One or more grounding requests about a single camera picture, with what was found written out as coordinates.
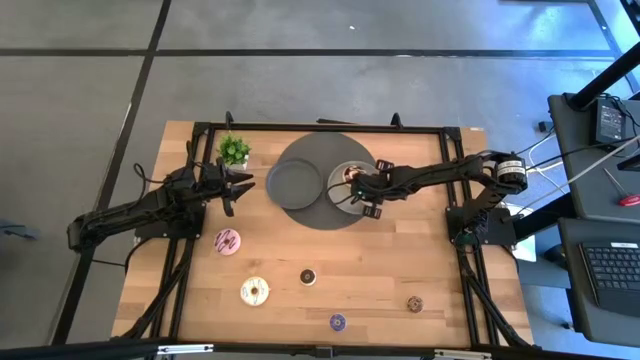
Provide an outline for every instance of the red screwdriver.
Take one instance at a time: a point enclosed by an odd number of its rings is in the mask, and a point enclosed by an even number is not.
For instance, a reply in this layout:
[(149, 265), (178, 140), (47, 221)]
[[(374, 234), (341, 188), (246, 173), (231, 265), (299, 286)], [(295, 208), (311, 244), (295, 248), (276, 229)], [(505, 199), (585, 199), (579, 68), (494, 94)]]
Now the red screwdriver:
[(618, 205), (620, 205), (620, 206), (634, 206), (634, 205), (640, 204), (640, 195), (632, 195), (630, 192), (626, 191), (622, 187), (622, 185), (620, 185), (618, 180), (616, 180), (616, 178), (614, 178), (613, 175), (611, 175), (609, 170), (607, 170), (607, 169), (603, 169), (603, 170), (607, 174), (609, 179), (611, 179), (611, 182), (613, 182), (613, 184), (616, 186), (616, 189), (618, 190), (618, 192), (622, 196), (622, 199), (620, 199), (620, 201), (618, 201)]

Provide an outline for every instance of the table leg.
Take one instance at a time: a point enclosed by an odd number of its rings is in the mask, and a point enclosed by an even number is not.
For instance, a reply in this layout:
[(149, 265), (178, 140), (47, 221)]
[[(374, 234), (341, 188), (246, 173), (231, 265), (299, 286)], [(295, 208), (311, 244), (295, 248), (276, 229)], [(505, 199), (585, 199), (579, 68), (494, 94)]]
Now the table leg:
[(555, 225), (561, 217), (576, 218), (576, 210), (573, 206), (571, 193), (562, 195), (540, 209), (532, 212), (529, 216), (514, 221), (513, 227), (516, 231), (516, 239), (526, 239), (538, 231), (542, 231), (549, 226)]

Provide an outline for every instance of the potted plant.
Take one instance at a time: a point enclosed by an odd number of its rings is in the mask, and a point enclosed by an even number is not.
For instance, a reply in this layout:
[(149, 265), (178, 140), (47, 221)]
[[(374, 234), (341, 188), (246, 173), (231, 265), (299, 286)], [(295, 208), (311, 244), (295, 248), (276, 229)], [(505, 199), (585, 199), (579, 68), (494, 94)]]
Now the potted plant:
[(250, 150), (249, 145), (241, 137), (228, 134), (222, 138), (218, 151), (229, 169), (247, 170)]

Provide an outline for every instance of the pink donut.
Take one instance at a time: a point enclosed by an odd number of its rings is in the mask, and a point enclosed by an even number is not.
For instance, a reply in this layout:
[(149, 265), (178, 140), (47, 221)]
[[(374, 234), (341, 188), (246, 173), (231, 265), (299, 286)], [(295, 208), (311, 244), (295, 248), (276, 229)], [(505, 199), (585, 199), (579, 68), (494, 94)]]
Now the pink donut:
[(233, 229), (222, 229), (216, 235), (213, 245), (220, 254), (231, 255), (240, 248), (240, 234)]

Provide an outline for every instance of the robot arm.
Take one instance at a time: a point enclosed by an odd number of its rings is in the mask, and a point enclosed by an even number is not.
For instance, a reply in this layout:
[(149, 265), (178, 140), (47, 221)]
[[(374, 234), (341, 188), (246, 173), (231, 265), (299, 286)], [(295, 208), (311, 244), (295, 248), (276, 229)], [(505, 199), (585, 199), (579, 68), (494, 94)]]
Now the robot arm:
[(217, 165), (202, 165), (201, 171), (201, 180), (196, 181), (192, 167), (180, 168), (169, 174), (160, 188), (137, 201), (77, 217), (67, 228), (69, 248), (81, 252), (100, 245), (111, 235), (156, 222), (188, 229), (195, 223), (202, 202), (215, 198), (222, 198), (225, 213), (233, 216), (231, 201), (255, 185), (235, 185), (253, 175), (228, 170), (222, 159), (217, 160)]
[(527, 189), (525, 162), (511, 153), (486, 151), (464, 159), (412, 168), (394, 166), (378, 160), (378, 174), (355, 174), (351, 181), (353, 202), (364, 201), (363, 215), (380, 218), (381, 205), (385, 200), (406, 200), (423, 187), (461, 180), (476, 181), (484, 185), (484, 191), (463, 206), (463, 228), (482, 231), (486, 214), (502, 201), (506, 195), (518, 194)]

